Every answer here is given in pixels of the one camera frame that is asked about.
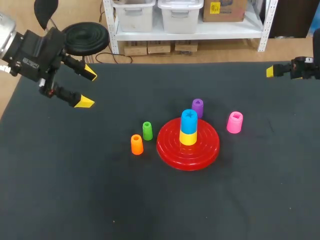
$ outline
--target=red base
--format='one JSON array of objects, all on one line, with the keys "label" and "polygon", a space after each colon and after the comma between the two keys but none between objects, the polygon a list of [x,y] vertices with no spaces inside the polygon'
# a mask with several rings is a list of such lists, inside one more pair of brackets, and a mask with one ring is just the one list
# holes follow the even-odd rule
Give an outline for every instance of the red base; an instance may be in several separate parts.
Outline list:
[{"label": "red base", "polygon": [[175,169],[194,171],[212,164],[220,150],[220,140],[216,130],[206,121],[198,119],[197,141],[192,146],[180,143],[181,119],[166,123],[156,140],[156,149],[168,165]]}]

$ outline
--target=black stool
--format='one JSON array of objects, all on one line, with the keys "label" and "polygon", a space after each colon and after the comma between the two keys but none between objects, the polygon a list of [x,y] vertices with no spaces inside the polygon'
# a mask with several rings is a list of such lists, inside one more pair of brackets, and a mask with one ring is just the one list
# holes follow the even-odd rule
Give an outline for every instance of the black stool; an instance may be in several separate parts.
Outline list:
[{"label": "black stool", "polygon": [[[43,30],[47,29],[48,22],[57,8],[58,0],[35,0],[34,14]],[[76,23],[62,32],[65,33],[66,53],[82,56],[83,60],[104,50],[110,42],[108,30],[96,22]]]}]

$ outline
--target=white storage bin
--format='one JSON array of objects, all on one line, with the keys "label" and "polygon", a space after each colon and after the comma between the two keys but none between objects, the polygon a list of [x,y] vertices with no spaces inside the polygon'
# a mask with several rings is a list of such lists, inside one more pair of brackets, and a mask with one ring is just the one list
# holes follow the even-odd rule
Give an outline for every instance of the white storage bin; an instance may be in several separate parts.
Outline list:
[{"label": "white storage bin", "polygon": [[155,4],[156,0],[127,0],[126,4],[116,1],[112,5],[123,32],[147,33],[152,31]]},{"label": "white storage bin", "polygon": [[204,0],[158,0],[164,31],[168,34],[194,34]]}]

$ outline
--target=shelf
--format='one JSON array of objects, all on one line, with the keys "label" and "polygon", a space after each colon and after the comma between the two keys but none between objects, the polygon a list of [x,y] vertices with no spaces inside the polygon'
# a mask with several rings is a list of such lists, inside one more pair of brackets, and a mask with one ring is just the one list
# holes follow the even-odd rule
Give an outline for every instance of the shelf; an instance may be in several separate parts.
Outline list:
[{"label": "shelf", "polygon": [[169,34],[164,32],[161,10],[155,8],[152,32],[123,32],[120,26],[115,35],[117,41],[155,41],[155,40],[209,40],[209,39],[259,39],[263,24],[250,2],[247,4],[243,22],[203,22],[199,14],[196,33]]}]

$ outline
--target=metal shelf frame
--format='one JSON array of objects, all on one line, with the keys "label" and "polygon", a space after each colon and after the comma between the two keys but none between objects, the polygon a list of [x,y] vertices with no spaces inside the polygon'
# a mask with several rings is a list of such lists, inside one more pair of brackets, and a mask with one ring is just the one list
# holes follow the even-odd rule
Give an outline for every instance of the metal shelf frame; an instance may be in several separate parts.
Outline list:
[{"label": "metal shelf frame", "polygon": [[168,34],[164,32],[161,10],[154,11],[152,32],[123,32],[118,17],[114,18],[112,0],[103,0],[106,23],[110,35],[110,47],[119,54],[118,41],[160,41],[160,40],[213,40],[213,39],[260,39],[258,52],[264,52],[274,20],[278,0],[265,0],[265,21],[259,14],[264,0],[248,0],[243,22],[203,22],[199,15],[198,27],[193,34]]}]

